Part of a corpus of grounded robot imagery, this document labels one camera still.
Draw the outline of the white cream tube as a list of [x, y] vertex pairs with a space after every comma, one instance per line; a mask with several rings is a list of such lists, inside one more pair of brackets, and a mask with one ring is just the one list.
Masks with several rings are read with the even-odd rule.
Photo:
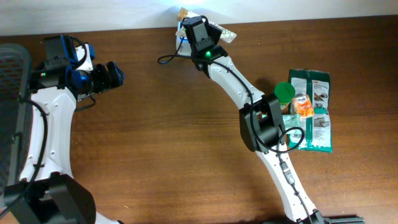
[[[196, 14], [193, 11], [189, 11], [188, 9], [185, 9], [184, 7], [180, 8], [180, 11], [178, 12], [178, 15], [177, 15], [177, 21], [179, 22], [179, 25], [178, 25], [177, 31], [175, 33], [175, 35], [178, 38], [181, 38], [181, 37], [187, 38], [187, 35], [186, 35], [185, 31], [183, 31], [183, 28], [182, 28], [183, 19], [186, 17], [196, 17], [196, 16], [199, 16], [199, 14]], [[232, 32], [228, 29], [225, 29], [224, 27], [222, 27], [212, 21], [209, 21], [208, 23], [209, 23], [209, 25], [217, 27], [218, 29], [221, 30], [220, 39], [226, 43], [231, 43], [237, 36], [236, 33]]]

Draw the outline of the green lid jar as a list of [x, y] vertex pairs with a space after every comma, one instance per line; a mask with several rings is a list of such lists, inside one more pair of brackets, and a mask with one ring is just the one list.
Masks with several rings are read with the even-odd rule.
[[280, 108], [283, 110], [295, 96], [295, 88], [289, 82], [280, 82], [274, 88], [274, 94], [278, 98]]

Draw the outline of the orange tissue box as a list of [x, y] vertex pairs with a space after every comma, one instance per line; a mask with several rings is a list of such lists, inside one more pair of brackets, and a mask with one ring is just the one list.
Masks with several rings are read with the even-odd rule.
[[299, 114], [300, 118], [310, 118], [315, 114], [312, 102], [308, 95], [299, 94], [292, 100], [290, 114]]

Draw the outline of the mint green tissue pack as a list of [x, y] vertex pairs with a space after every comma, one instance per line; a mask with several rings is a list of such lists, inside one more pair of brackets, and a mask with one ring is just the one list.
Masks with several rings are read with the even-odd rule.
[[290, 137], [295, 138], [302, 137], [302, 132], [298, 129], [302, 128], [299, 114], [284, 114], [282, 116], [282, 119], [286, 130], [294, 128], [291, 131], [287, 131], [285, 135], [289, 135]]

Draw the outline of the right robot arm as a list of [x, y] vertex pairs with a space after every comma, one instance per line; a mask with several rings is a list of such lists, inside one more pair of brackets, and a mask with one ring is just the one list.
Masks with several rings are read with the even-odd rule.
[[239, 110], [241, 137], [246, 147], [264, 163], [282, 199], [289, 223], [324, 223], [308, 198], [289, 159], [279, 100], [252, 86], [239, 72], [228, 53], [218, 45], [221, 31], [204, 16], [186, 17], [183, 29], [197, 70], [219, 84]]

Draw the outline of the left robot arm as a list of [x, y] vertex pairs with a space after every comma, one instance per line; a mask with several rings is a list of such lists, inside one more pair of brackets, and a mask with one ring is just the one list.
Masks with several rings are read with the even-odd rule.
[[19, 44], [1, 45], [1, 212], [20, 223], [108, 223], [72, 175], [70, 137], [77, 103], [123, 84], [114, 62], [93, 64], [90, 44], [44, 39], [33, 67]]

